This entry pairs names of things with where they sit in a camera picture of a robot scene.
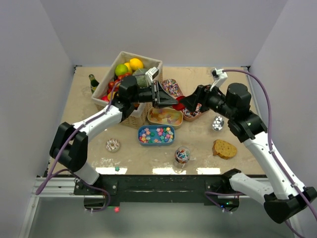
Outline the pink tray swirl lollipops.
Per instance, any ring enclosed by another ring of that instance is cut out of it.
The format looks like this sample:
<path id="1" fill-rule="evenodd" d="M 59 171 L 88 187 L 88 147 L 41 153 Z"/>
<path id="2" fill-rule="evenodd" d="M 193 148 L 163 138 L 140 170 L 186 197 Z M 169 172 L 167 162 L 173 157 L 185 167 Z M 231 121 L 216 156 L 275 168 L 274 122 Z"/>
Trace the pink tray swirl lollipops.
<path id="1" fill-rule="evenodd" d="M 183 93 L 180 89 L 179 84 L 174 79 L 166 79 L 161 83 L 164 91 L 168 93 L 173 98 L 178 98 L 180 96 L 183 96 Z"/>

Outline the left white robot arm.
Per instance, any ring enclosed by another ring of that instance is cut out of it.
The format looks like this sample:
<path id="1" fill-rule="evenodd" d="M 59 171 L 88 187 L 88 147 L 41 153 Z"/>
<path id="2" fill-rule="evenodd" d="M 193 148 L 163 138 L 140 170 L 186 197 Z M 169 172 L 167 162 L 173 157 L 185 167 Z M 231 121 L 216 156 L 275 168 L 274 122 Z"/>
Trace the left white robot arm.
<path id="1" fill-rule="evenodd" d="M 99 173 L 87 161 L 89 142 L 105 129 L 127 119 L 134 111 L 136 103 L 151 103 L 156 108 L 178 104 L 158 81 L 141 88 L 136 77 L 129 75 L 115 86 L 118 91 L 112 93 L 109 104 L 104 109 L 80 122 L 62 123 L 50 149 L 54 162 L 64 165 L 83 180 L 85 189 L 91 194 L 100 193 L 103 183 L 99 180 Z"/>

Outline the blue tray star candies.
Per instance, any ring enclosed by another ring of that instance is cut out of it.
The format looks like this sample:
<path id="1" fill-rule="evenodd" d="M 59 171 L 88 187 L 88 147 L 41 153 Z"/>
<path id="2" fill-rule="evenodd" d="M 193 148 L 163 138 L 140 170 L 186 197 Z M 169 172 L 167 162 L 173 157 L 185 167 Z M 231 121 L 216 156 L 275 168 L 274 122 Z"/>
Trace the blue tray star candies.
<path id="1" fill-rule="evenodd" d="M 142 146 L 168 146 L 175 140 L 175 129 L 170 125 L 145 125 L 138 129 L 137 139 Z"/>

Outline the yellow tray gummy candies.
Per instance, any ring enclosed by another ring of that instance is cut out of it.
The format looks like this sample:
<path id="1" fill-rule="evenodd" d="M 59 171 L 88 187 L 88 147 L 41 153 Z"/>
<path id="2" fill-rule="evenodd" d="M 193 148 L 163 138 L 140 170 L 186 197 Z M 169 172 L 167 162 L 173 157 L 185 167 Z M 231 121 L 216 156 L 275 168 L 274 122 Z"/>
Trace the yellow tray gummy candies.
<path id="1" fill-rule="evenodd" d="M 183 123 L 183 114 L 171 108 L 150 108 L 147 119 L 152 125 L 169 125 L 179 128 Z"/>

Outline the red apple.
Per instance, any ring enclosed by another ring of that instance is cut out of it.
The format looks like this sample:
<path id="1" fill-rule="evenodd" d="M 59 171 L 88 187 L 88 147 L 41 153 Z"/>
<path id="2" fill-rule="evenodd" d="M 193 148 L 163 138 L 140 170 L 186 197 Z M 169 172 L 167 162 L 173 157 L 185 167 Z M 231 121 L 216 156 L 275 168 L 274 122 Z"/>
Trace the red apple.
<path id="1" fill-rule="evenodd" d="M 103 96 L 103 97 L 101 98 L 101 100 L 103 100 L 103 101 L 105 101 L 105 102 L 109 102 L 108 95 Z"/>

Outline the silver metal scoop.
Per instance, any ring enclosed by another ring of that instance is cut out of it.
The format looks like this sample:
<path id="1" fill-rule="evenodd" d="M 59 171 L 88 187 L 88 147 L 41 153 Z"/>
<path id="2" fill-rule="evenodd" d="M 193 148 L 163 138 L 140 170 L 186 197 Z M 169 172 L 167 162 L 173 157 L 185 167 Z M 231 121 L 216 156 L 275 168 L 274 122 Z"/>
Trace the silver metal scoop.
<path id="1" fill-rule="evenodd" d="M 212 122 L 212 129 L 214 131 L 220 131 L 223 129 L 223 126 L 224 126 L 224 119 L 222 116 L 216 116 L 214 119 L 213 119 L 213 122 Z"/>

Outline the pink tray of lollipops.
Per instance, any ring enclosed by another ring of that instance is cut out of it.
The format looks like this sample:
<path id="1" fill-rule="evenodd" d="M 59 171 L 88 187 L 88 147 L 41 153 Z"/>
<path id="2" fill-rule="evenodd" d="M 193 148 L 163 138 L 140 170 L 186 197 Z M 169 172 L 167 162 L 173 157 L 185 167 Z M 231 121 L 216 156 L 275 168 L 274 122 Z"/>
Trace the pink tray of lollipops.
<path id="1" fill-rule="evenodd" d="M 186 121 L 194 121 L 197 118 L 201 117 L 205 112 L 201 112 L 201 104 L 197 104 L 195 111 L 191 112 L 187 108 L 182 110 L 183 119 Z"/>

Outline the green cantaloupe melon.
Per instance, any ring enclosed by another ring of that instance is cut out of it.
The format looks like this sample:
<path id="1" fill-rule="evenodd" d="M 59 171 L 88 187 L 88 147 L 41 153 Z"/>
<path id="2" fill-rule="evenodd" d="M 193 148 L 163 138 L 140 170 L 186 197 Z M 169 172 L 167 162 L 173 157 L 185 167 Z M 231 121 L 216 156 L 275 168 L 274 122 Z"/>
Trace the green cantaloupe melon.
<path id="1" fill-rule="evenodd" d="M 133 72 L 133 76 L 136 77 L 137 84 L 140 88 L 146 88 L 149 86 L 148 80 L 146 79 L 145 73 L 148 70 L 146 68 L 139 68 Z"/>

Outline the green glass bottle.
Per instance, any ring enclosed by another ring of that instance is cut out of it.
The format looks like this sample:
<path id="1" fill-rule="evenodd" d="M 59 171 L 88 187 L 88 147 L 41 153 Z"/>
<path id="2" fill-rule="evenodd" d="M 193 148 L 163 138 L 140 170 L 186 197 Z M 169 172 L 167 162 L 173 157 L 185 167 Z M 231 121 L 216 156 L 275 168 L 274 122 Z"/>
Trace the green glass bottle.
<path id="1" fill-rule="evenodd" d="M 93 94 L 95 92 L 95 90 L 97 89 L 99 82 L 96 80 L 96 78 L 93 74 L 89 75 L 89 80 L 90 80 L 91 92 Z"/>

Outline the black base mount frame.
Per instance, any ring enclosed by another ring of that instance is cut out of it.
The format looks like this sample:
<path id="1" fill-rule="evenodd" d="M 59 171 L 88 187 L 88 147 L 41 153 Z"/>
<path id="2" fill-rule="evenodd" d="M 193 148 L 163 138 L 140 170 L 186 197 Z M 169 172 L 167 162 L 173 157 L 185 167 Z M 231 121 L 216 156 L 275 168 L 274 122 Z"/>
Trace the black base mount frame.
<path id="1" fill-rule="evenodd" d="M 221 175 L 101 175 L 92 186 L 77 179 L 74 194 L 85 197 L 88 209 L 121 203 L 202 203 L 234 212 L 240 205 L 240 196 Z"/>

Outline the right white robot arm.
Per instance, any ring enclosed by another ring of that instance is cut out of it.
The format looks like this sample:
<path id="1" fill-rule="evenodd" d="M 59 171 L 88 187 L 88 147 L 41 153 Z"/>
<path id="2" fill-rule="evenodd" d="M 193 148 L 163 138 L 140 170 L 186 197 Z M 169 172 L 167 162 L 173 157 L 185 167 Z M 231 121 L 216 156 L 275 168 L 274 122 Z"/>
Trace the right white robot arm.
<path id="1" fill-rule="evenodd" d="M 223 193 L 241 192 L 264 206 L 269 217 L 281 224 L 304 210 L 317 197 L 314 187 L 305 186 L 290 170 L 273 142 L 262 119 L 250 110 L 251 94 L 247 86 L 232 83 L 226 94 L 218 87 L 199 85 L 195 92 L 180 100 L 188 110 L 201 104 L 202 111 L 213 110 L 228 119 L 230 131 L 252 153 L 270 181 L 270 186 L 237 170 L 220 184 Z"/>

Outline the bread slice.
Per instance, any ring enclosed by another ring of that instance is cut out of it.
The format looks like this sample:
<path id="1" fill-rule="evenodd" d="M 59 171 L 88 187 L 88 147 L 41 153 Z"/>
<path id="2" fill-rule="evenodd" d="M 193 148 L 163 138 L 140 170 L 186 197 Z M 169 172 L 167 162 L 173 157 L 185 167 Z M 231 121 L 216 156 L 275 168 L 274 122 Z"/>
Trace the bread slice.
<path id="1" fill-rule="evenodd" d="M 222 159 L 231 159 L 237 154 L 237 148 L 227 141 L 217 139 L 213 142 L 212 153 Z"/>

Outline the green lime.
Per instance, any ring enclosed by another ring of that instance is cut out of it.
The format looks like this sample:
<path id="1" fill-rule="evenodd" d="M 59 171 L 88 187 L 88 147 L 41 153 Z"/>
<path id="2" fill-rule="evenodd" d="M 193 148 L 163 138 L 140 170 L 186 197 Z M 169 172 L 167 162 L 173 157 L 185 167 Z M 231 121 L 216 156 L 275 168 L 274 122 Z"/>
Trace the green lime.
<path id="1" fill-rule="evenodd" d="M 115 68 L 115 71 L 114 71 L 116 76 L 121 76 L 121 75 L 124 75 L 128 72 L 129 72 L 129 69 L 125 64 L 118 64 Z"/>

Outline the yellow lemon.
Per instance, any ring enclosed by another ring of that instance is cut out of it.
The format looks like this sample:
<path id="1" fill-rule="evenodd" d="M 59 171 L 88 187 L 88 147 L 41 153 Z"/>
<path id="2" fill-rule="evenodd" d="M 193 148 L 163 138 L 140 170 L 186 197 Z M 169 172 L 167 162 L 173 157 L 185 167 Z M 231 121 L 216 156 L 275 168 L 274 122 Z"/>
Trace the yellow lemon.
<path id="1" fill-rule="evenodd" d="M 130 67 L 133 71 L 136 71 L 138 69 L 144 68 L 144 64 L 142 63 L 142 61 L 138 58 L 132 58 L 129 61 Z"/>

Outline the clear glass jar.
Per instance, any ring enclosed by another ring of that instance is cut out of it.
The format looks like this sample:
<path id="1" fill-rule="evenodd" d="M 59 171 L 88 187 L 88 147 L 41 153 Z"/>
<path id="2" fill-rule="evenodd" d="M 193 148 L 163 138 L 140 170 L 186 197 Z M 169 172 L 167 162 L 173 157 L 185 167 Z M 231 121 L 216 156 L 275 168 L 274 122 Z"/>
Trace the clear glass jar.
<path id="1" fill-rule="evenodd" d="M 181 146 L 178 149 L 176 149 L 174 153 L 174 170 L 177 173 L 183 171 L 186 168 L 188 162 L 190 161 L 190 157 L 190 150 L 187 147 Z"/>

